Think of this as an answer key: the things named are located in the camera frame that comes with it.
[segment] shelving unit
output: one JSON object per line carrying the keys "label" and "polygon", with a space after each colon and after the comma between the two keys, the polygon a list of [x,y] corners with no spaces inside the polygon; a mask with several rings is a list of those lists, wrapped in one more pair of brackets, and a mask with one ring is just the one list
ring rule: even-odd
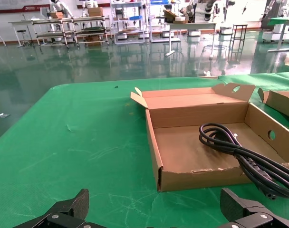
{"label": "shelving unit", "polygon": [[[110,17],[109,16],[101,16],[101,17],[84,17],[84,18],[64,18],[64,19],[44,19],[44,20],[32,20],[32,25],[35,30],[36,38],[38,41],[39,46],[63,46],[65,45],[68,48],[68,42],[67,39],[72,37],[74,43],[77,44],[79,47],[79,44],[86,44],[86,43],[103,43],[108,42],[107,34],[111,34],[112,38],[112,32],[111,32],[111,23],[110,23]],[[102,29],[82,29],[82,30],[76,30],[75,23],[84,23],[84,22],[100,22]],[[65,24],[70,23],[70,28],[72,30],[65,30]],[[48,24],[59,24],[61,31],[49,31],[49,32],[40,32],[37,33],[35,29],[35,25],[48,25]],[[83,41],[78,42],[78,37],[88,37],[88,36],[105,36],[105,40],[100,41]],[[46,43],[44,39],[48,38],[63,38],[64,43],[62,41],[59,42],[53,42],[53,43]]]}
{"label": "shelving unit", "polygon": [[[153,16],[152,16],[152,14],[151,14],[151,7],[154,7],[154,6],[164,6],[164,5],[172,5],[172,6],[175,6],[175,5],[178,5],[178,3],[175,3],[175,4],[151,4],[151,0],[147,0],[147,3],[146,3],[146,5],[147,5],[147,12],[148,12],[148,18],[149,18],[149,28],[150,28],[150,42],[151,43],[160,43],[160,42],[169,42],[169,38],[163,38],[163,37],[161,37],[161,38],[154,38],[153,37],[153,33],[154,32],[159,32],[159,33],[162,33],[162,32],[167,32],[167,31],[169,31],[168,29],[167,30],[165,30],[164,28],[162,28],[162,29],[153,29],[152,28],[152,21],[154,20],[154,19],[159,19],[159,18],[153,18]],[[178,37],[178,33],[177,33],[177,37],[176,38],[171,38],[171,41],[172,42],[178,42],[178,41],[181,41],[180,39],[179,39],[179,37]]]}
{"label": "shelving unit", "polygon": [[101,17],[86,17],[86,18],[74,18],[74,23],[84,23],[84,22],[100,22],[102,29],[83,29],[79,31],[75,31],[75,36],[78,37],[88,37],[88,36],[105,36],[105,40],[99,41],[82,41],[79,44],[89,44],[89,43],[107,43],[109,45],[107,34],[110,33],[112,38],[111,31],[111,22],[109,16],[101,16]]}
{"label": "shelving unit", "polygon": [[[75,25],[73,23],[72,18],[32,20],[31,23],[32,23],[33,28],[35,30],[36,39],[37,39],[39,46],[41,46],[39,39],[42,39],[43,46],[63,46],[63,45],[65,45],[68,48],[67,39],[69,37],[72,37],[75,40],[75,42],[78,44],[78,40],[75,36]],[[73,27],[73,31],[65,30],[64,25],[69,24],[69,23],[71,23],[71,25]],[[36,25],[40,26],[40,25],[48,25],[48,24],[59,24],[61,31],[50,31],[50,32],[40,32],[40,33],[36,32]],[[44,39],[48,39],[48,38],[63,38],[64,43],[62,43],[62,42],[54,42],[51,44],[45,43]]]}
{"label": "shelving unit", "polygon": [[[117,18],[116,14],[114,14],[115,9],[118,9],[118,8],[131,8],[131,7],[136,7],[138,9],[139,8],[142,9],[144,1],[141,0],[141,1],[135,1],[135,2],[126,2],[126,3],[123,3],[123,2],[113,3],[113,1],[111,0],[110,4],[111,4],[112,22],[115,25],[115,29],[114,29],[114,41],[115,41],[115,44],[116,45],[124,45],[124,44],[141,44],[141,43],[145,43],[144,17],[142,15],[142,10],[138,11],[139,12],[138,16],[140,16],[141,19],[114,20],[114,18]],[[122,32],[120,30],[119,23],[121,23],[121,22],[132,22],[132,21],[139,21],[139,29],[133,30],[133,31],[130,31],[130,32]],[[143,38],[142,39],[138,39],[138,40],[129,39],[129,37],[126,40],[118,40],[118,38],[117,38],[118,34],[127,34],[128,35],[128,34],[134,34],[134,33],[137,33],[137,34],[142,33],[143,34]]]}

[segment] coiled black cable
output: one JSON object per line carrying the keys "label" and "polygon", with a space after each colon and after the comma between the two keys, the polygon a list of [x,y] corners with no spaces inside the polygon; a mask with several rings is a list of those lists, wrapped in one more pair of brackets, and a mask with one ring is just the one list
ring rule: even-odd
{"label": "coiled black cable", "polygon": [[206,123],[200,126],[199,131],[201,143],[216,151],[234,156],[246,176],[267,197],[272,200],[276,196],[289,198],[288,168],[259,153],[242,147],[234,134],[221,124]]}

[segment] stool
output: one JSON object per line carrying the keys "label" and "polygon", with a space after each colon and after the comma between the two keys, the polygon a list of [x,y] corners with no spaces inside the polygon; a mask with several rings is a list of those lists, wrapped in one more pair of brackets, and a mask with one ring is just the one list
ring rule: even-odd
{"label": "stool", "polygon": [[[232,44],[232,49],[233,49],[234,41],[236,41],[236,40],[240,41],[240,45],[241,45],[241,41],[243,41],[243,47],[244,47],[247,26],[248,26],[248,24],[234,24],[233,25],[229,47],[231,47],[231,42],[233,42],[233,44]],[[241,27],[241,36],[237,37],[236,36],[236,30],[238,30],[239,27]]]}
{"label": "stool", "polygon": [[20,48],[20,47],[25,46],[26,43],[29,43],[29,42],[26,41],[26,40],[25,40],[25,37],[24,37],[24,33],[26,32],[26,30],[18,30],[17,32],[18,32],[18,33],[21,33],[21,34],[22,34],[22,37],[23,37],[23,41],[22,41],[21,45],[19,46],[19,48]]}

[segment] reflective floor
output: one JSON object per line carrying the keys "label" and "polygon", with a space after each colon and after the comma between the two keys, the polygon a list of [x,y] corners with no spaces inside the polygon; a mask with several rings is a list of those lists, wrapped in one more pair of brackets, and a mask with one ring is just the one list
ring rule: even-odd
{"label": "reflective floor", "polygon": [[51,87],[67,83],[98,82],[161,77],[244,75],[289,71],[289,53],[277,56],[268,49],[277,44],[262,43],[261,32],[249,31],[245,45],[229,37],[218,37],[210,61],[212,35],[181,36],[173,43],[176,52],[168,58],[168,43],[102,47],[0,46],[0,136],[9,129]]}

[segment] green table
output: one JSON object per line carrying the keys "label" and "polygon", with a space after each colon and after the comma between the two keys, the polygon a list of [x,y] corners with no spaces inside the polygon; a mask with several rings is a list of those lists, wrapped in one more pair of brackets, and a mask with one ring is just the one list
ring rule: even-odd
{"label": "green table", "polygon": [[283,28],[279,37],[277,49],[268,50],[268,52],[289,51],[289,48],[280,49],[285,34],[285,28],[286,26],[289,26],[289,18],[271,18],[268,23],[268,25],[280,25],[280,24],[283,24]]}
{"label": "green table", "polygon": [[[107,227],[213,228],[227,223],[221,188],[156,191],[145,111],[129,98],[134,87],[158,90],[255,83],[289,90],[289,73],[219,80],[163,78],[60,85],[50,89],[0,138],[0,227],[37,217],[56,201],[90,190],[87,221]],[[289,118],[259,104],[289,127]],[[269,201],[252,185],[230,186],[289,219],[289,199]]]}
{"label": "green table", "polygon": [[289,22],[289,18],[271,18],[268,25],[280,25]]}

